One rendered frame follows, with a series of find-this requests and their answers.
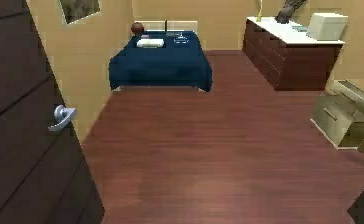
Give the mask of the dark grey statue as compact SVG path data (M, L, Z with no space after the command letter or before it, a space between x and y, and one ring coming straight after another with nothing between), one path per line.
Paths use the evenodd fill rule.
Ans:
M287 24L294 14L294 12L300 8L307 0L286 0L283 8L279 11L275 17L277 23Z

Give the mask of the dark brown room door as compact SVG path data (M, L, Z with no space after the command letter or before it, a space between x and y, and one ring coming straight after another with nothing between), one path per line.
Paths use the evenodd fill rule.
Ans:
M101 224L104 207L26 0L0 0L0 224Z

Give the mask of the dark brown chest of drawers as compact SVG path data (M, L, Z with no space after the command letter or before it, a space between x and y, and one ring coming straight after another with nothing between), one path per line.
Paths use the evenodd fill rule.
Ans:
M275 90L323 90L343 42L316 41L293 25L248 17L242 50Z

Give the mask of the blue bed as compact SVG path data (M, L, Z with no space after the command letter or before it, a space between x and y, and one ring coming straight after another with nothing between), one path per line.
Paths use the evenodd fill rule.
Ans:
M140 39L163 39L161 48L140 48ZM190 86L209 92L212 69L194 31L152 31L133 34L109 62L112 91L123 86Z

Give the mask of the brown ball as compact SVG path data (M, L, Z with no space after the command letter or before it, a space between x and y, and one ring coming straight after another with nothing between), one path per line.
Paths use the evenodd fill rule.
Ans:
M139 22L135 22L131 26L131 31L136 36L142 35L144 33L144 26Z

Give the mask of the white box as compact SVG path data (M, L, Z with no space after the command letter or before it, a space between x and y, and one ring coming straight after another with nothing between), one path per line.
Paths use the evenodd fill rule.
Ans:
M337 13L314 13L307 27L306 35L317 41L340 39L348 17Z

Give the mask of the framed wall picture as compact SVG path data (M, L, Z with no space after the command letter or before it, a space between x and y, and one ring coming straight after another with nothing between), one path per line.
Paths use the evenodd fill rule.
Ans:
M96 14L100 11L99 0L59 0L66 24Z

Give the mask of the beige cabinet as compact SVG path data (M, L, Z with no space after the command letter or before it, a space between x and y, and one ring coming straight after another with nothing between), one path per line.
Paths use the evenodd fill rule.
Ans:
M337 150L360 150L364 143L364 81L335 80L318 97L310 121Z

